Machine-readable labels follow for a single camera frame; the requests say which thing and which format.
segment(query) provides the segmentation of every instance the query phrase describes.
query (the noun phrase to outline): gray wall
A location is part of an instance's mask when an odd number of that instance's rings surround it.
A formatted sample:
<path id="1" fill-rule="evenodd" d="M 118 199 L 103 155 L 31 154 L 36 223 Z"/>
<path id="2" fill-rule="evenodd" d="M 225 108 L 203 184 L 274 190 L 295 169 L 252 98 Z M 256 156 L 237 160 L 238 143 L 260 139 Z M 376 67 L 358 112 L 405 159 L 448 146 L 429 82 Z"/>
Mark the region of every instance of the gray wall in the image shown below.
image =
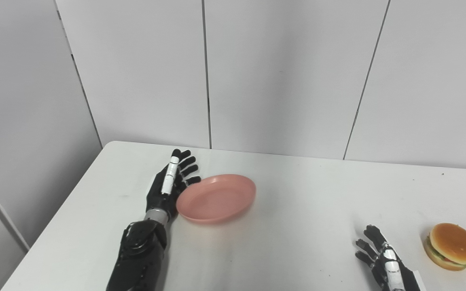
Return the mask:
<path id="1" fill-rule="evenodd" d="M 54 2 L 0 0 L 0 203 L 28 244 L 100 149 Z"/>
<path id="2" fill-rule="evenodd" d="M 57 2 L 104 143 L 466 168 L 466 2 Z"/>

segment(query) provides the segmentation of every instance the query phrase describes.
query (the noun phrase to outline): robotic hand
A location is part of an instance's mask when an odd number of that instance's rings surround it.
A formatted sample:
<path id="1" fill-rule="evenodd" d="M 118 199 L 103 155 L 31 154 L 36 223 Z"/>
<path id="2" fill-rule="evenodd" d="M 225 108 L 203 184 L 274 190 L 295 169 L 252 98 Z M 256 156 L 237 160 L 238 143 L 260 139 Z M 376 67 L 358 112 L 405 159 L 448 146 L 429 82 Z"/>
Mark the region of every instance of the robotic hand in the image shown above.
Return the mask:
<path id="1" fill-rule="evenodd" d="M 198 170 L 195 162 L 190 151 L 176 149 L 170 163 L 156 175 L 146 196 L 145 219 L 131 223 L 123 232 L 107 291 L 154 291 L 167 246 L 165 226 L 177 214 L 179 195 L 201 180 L 199 176 L 186 178 Z"/>
<path id="2" fill-rule="evenodd" d="M 365 252 L 357 251 L 355 256 L 370 267 L 383 291 L 425 291 L 418 271 L 412 272 L 404 266 L 376 226 L 366 226 L 364 235 L 373 242 L 377 251 L 369 243 L 359 239 L 355 244 Z"/>

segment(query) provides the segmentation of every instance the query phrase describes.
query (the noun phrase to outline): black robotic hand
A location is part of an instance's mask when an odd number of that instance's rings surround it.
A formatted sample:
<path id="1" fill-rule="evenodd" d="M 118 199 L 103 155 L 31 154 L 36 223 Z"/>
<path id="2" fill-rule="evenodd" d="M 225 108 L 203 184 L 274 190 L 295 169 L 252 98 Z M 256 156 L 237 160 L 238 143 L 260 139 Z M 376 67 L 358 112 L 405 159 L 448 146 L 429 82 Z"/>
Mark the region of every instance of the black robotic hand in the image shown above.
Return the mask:
<path id="1" fill-rule="evenodd" d="M 355 244 L 364 252 L 357 251 L 355 256 L 370 267 L 383 291 L 425 291 L 421 278 L 417 278 L 414 272 L 404 266 L 376 226 L 366 226 L 364 235 L 373 242 L 377 251 L 369 243 L 359 239 Z"/>
<path id="2" fill-rule="evenodd" d="M 201 178 L 199 176 L 186 178 L 199 169 L 195 163 L 196 158 L 192 156 L 189 150 L 183 151 L 180 154 L 179 161 L 174 185 L 172 186 L 172 193 L 167 195 L 161 192 L 163 180 L 168 169 L 167 165 L 154 178 L 154 182 L 146 196 L 146 210 L 153 208 L 165 210 L 170 216 L 169 219 L 172 219 L 177 214 L 176 202 L 179 195 L 191 184 L 200 182 Z"/>
<path id="3" fill-rule="evenodd" d="M 176 201 L 200 177 L 190 151 L 174 150 L 170 163 L 154 178 L 146 196 L 146 216 L 123 232 L 107 291 L 154 291 L 167 246 L 166 223 L 177 214 Z"/>

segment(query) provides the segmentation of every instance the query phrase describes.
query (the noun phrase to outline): toy hamburger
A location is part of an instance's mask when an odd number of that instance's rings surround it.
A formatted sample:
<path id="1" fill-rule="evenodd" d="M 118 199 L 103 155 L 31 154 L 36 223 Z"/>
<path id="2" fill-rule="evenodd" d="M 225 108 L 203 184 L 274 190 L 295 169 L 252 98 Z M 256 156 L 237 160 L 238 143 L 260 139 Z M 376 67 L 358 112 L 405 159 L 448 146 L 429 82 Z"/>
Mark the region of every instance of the toy hamburger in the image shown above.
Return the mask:
<path id="1" fill-rule="evenodd" d="M 466 269 L 466 230 L 459 225 L 435 225 L 424 242 L 424 249 L 427 256 L 444 269 Z"/>

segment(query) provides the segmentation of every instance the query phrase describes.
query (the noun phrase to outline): robotic arm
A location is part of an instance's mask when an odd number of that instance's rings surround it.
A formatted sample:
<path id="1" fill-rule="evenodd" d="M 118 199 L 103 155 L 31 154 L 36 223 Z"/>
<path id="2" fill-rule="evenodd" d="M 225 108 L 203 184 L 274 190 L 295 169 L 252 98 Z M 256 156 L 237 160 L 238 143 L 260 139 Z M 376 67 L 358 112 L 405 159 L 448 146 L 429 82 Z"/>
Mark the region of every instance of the robotic arm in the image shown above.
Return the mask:
<path id="1" fill-rule="evenodd" d="M 366 226 L 364 235 L 373 242 L 376 250 L 359 239 L 355 244 L 364 252 L 357 251 L 355 256 L 370 267 L 383 291 L 426 291 L 418 271 L 413 272 L 405 267 L 377 226 Z"/>
<path id="2" fill-rule="evenodd" d="M 176 149 L 170 163 L 156 175 L 146 197 L 144 220 L 131 223 L 123 232 L 107 291 L 154 291 L 167 246 L 165 227 L 177 214 L 177 198 L 201 180 L 186 178 L 198 170 L 195 162 L 190 151 Z"/>

